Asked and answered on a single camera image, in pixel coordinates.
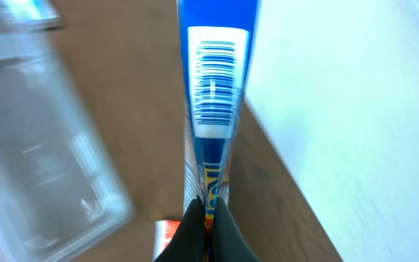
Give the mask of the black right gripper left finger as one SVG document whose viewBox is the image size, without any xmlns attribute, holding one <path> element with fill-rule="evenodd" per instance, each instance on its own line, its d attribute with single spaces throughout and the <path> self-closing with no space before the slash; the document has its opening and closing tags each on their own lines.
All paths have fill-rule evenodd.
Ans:
<svg viewBox="0 0 419 262">
<path fill-rule="evenodd" d="M 154 261 L 202 262 L 204 238 L 204 206 L 200 199 L 193 199 L 170 243 Z"/>
</svg>

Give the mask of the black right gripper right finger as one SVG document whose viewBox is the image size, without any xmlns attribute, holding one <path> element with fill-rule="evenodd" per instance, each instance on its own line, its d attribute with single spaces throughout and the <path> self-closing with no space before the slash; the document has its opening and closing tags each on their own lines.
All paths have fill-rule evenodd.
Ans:
<svg viewBox="0 0 419 262">
<path fill-rule="evenodd" d="M 245 241 L 228 205 L 218 197 L 212 226 L 212 260 L 214 262 L 260 262 Z"/>
</svg>

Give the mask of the red orange Panadol box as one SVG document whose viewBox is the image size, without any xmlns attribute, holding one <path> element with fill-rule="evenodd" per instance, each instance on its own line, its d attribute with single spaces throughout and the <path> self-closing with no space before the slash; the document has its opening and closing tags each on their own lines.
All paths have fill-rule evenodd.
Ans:
<svg viewBox="0 0 419 262">
<path fill-rule="evenodd" d="M 172 240 L 180 221 L 161 220 L 155 222 L 153 259 L 156 260 Z"/>
</svg>

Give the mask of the blue Kool Fever box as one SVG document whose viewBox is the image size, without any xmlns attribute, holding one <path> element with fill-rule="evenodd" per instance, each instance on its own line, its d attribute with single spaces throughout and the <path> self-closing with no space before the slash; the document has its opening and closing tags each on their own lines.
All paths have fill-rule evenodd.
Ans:
<svg viewBox="0 0 419 262">
<path fill-rule="evenodd" d="M 185 93 L 184 205 L 200 199 L 204 227 L 227 200 L 259 0 L 177 0 Z"/>
</svg>

